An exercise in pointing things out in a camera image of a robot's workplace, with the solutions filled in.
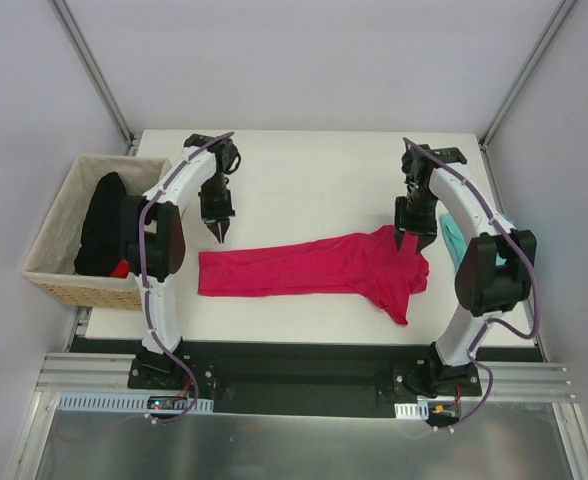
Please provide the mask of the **pink t shirt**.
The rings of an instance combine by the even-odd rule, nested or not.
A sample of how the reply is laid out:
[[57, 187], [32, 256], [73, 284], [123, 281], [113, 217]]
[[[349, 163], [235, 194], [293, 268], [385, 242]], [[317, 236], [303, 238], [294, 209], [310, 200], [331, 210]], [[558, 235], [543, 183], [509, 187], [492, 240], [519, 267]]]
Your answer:
[[418, 239], [396, 243], [394, 227], [295, 245], [204, 251], [197, 292], [207, 297], [359, 295], [401, 326], [410, 298], [427, 289], [430, 266]]

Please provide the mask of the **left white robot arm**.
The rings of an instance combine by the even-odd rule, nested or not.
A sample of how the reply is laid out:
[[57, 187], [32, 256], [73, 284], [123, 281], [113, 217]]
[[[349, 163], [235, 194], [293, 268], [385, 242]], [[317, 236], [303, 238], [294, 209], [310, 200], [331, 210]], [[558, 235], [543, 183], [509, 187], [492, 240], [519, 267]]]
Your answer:
[[147, 191], [128, 195], [121, 204], [120, 251], [140, 292], [145, 322], [142, 346], [162, 355], [152, 363], [150, 375], [165, 389], [178, 387], [186, 369], [169, 355], [182, 342], [175, 294], [175, 275], [186, 254], [182, 216], [197, 199], [205, 227], [218, 243], [224, 242], [235, 216], [229, 176], [242, 160], [232, 137], [231, 132], [189, 136], [169, 171]]

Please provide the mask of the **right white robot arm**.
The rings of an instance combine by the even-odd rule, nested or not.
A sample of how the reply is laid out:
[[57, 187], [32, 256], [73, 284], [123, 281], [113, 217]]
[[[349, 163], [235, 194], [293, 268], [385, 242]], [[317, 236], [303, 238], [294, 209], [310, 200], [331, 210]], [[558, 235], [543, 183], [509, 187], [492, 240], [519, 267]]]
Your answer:
[[436, 207], [443, 204], [466, 244], [454, 280], [458, 306], [434, 344], [439, 361], [424, 369], [426, 387], [443, 395], [458, 385], [457, 367], [475, 360], [493, 326], [524, 340], [538, 336], [537, 240], [532, 231], [517, 229], [490, 205], [472, 181], [458, 148], [432, 149], [410, 139], [404, 143], [401, 170], [407, 192], [395, 201], [396, 243], [412, 235], [418, 251], [430, 246], [438, 233]]

